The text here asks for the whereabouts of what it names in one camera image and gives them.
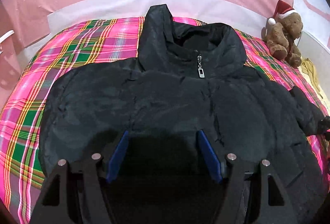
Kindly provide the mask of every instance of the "jacket hood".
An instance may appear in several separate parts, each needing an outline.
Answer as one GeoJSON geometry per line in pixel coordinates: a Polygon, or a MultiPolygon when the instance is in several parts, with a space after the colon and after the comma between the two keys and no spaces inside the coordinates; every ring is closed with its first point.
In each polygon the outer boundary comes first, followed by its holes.
{"type": "Polygon", "coordinates": [[[227,76],[246,62],[245,48],[231,26],[174,22],[166,4],[150,7],[143,28],[150,30],[142,32],[138,48],[138,59],[145,71],[197,78],[200,55],[205,77],[212,78],[227,76]]]}

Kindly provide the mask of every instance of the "yellow cloth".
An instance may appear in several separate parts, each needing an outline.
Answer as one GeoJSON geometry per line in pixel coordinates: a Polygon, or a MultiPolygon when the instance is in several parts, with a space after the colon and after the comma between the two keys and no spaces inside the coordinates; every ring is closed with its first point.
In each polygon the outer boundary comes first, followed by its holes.
{"type": "Polygon", "coordinates": [[[323,99],[323,96],[320,94],[321,92],[320,88],[318,86],[316,68],[310,59],[308,58],[302,59],[301,71],[309,76],[311,80],[311,84],[313,85],[314,89],[317,91],[317,94],[323,99]]]}

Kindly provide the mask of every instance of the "white cable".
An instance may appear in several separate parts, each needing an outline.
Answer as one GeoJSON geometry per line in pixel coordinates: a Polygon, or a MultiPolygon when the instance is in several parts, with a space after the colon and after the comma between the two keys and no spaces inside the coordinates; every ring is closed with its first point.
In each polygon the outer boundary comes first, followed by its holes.
{"type": "Polygon", "coordinates": [[[5,39],[7,39],[10,35],[13,35],[14,31],[8,31],[7,33],[3,34],[0,38],[0,43],[2,43],[5,39]]]}

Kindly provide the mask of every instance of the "white pompom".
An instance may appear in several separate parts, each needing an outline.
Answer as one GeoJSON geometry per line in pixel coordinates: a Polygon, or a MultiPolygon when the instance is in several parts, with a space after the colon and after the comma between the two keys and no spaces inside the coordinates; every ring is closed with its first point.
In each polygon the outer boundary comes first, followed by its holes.
{"type": "Polygon", "coordinates": [[[275,25],[276,24],[275,19],[273,19],[273,18],[268,19],[268,24],[271,26],[275,25]]]}

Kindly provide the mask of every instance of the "silver bolt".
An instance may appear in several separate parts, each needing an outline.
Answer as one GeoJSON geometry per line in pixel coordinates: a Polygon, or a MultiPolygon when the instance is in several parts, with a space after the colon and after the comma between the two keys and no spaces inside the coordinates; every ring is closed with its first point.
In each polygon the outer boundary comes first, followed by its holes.
{"type": "Polygon", "coordinates": [[[262,160],[261,163],[262,163],[264,166],[270,166],[270,161],[268,161],[268,160],[266,160],[266,159],[262,160]]]}
{"type": "Polygon", "coordinates": [[[101,158],[101,154],[99,154],[99,153],[94,153],[93,155],[92,155],[92,159],[93,160],[98,160],[98,159],[100,159],[101,158]]]}
{"type": "Polygon", "coordinates": [[[57,164],[58,164],[59,166],[63,166],[63,165],[66,164],[66,160],[64,160],[64,159],[60,159],[60,160],[57,162],[57,164]]]}
{"type": "Polygon", "coordinates": [[[236,160],[236,158],[237,158],[237,156],[234,153],[228,153],[227,157],[229,160],[232,160],[232,161],[236,160]]]}

